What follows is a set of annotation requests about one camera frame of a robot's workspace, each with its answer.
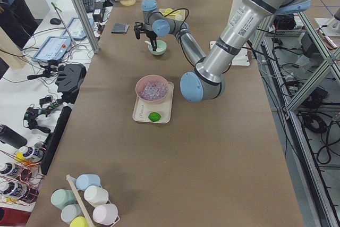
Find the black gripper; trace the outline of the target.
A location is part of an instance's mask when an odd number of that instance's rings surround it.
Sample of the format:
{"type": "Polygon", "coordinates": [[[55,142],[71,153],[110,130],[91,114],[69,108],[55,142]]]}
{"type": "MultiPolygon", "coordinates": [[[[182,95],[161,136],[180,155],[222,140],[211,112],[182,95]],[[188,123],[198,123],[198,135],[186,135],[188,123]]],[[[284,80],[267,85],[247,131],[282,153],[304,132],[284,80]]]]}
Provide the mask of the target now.
{"type": "Polygon", "coordinates": [[[151,47],[153,51],[156,51],[158,46],[157,46],[157,35],[156,33],[152,30],[149,29],[148,26],[143,23],[143,22],[135,22],[133,26],[133,31],[135,33],[135,37],[137,40],[141,38],[141,34],[146,34],[147,38],[150,39],[151,47]]]}

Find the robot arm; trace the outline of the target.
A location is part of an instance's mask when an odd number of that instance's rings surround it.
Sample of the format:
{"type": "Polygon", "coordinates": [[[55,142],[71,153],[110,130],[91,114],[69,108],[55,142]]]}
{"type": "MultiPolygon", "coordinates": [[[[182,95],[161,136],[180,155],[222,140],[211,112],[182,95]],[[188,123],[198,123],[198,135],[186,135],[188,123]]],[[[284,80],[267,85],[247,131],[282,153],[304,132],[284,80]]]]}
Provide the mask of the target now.
{"type": "Polygon", "coordinates": [[[310,5],[311,0],[242,0],[207,55],[190,33],[188,24],[164,17],[156,0],[142,1],[143,22],[135,23],[134,32],[137,39],[141,33],[146,33],[152,47],[156,47],[158,36],[175,36],[194,66],[192,72],[183,74],[180,79],[181,94],[190,102],[200,102],[223,93],[223,72],[265,17],[302,12],[310,5]]]}

